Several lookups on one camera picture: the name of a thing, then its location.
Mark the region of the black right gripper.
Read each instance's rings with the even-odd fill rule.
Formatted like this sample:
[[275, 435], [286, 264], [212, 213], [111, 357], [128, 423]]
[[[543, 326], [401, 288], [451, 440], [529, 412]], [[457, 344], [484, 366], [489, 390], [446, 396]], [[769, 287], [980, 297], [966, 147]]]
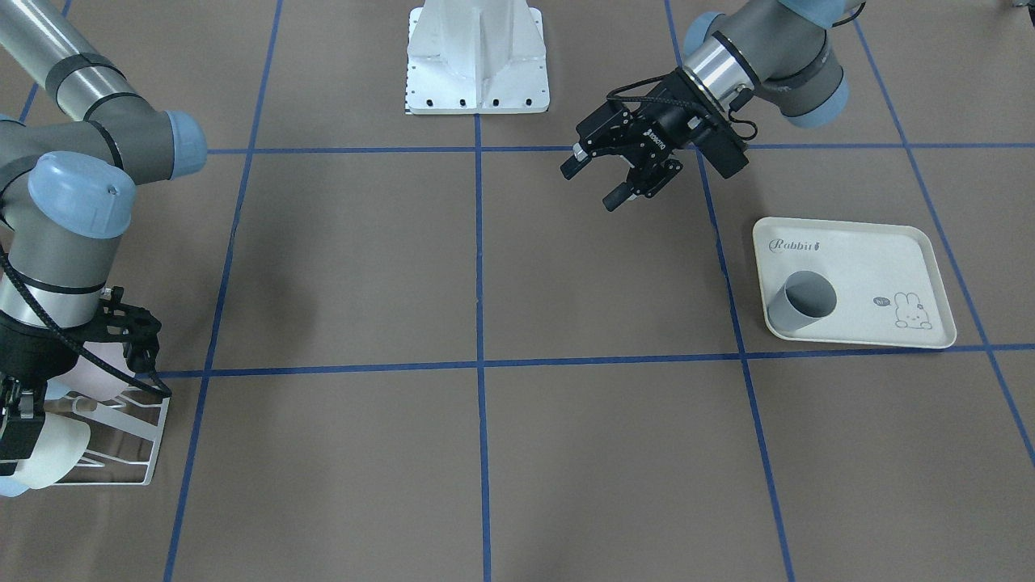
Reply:
[[47, 382], [68, 373], [77, 353], [49, 329], [1, 314], [1, 475], [30, 459], [45, 427]]

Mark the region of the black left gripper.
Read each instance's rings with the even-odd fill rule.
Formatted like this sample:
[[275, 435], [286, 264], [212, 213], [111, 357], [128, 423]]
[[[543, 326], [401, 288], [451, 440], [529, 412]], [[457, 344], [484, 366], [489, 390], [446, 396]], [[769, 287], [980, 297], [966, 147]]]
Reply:
[[596, 158], [609, 155], [627, 162], [631, 169], [626, 179], [602, 199], [613, 213], [637, 196], [653, 198], [664, 188], [683, 169], [675, 151], [698, 149], [692, 132], [699, 123], [720, 120], [734, 129], [734, 120], [709, 101], [686, 70], [644, 78], [611, 90], [607, 101], [576, 125], [579, 141], [560, 172], [570, 181]]

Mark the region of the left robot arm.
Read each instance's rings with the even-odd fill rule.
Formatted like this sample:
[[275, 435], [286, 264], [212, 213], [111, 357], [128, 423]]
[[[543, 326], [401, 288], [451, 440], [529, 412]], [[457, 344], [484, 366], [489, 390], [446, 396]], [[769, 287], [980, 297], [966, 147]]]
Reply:
[[694, 149], [722, 177], [735, 176], [748, 163], [736, 113], [752, 99], [774, 104], [798, 128], [838, 117], [850, 88], [830, 33], [863, 10], [862, 1], [750, 1], [732, 14], [699, 16], [680, 66], [611, 90], [576, 125], [562, 176], [572, 179], [600, 156], [627, 162], [625, 180], [602, 200], [607, 210], [658, 194], [683, 169], [679, 150]]

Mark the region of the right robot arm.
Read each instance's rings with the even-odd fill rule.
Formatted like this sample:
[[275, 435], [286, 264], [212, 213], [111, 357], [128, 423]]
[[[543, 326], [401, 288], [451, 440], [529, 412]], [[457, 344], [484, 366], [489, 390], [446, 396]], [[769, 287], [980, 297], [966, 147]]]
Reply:
[[208, 145], [193, 116], [158, 111], [48, 1], [4, 1], [2, 47], [67, 123], [2, 118], [2, 494], [62, 481], [90, 428], [45, 411], [80, 360], [125, 386], [170, 397], [159, 379], [160, 323], [126, 305], [108, 275], [137, 187], [193, 175]]

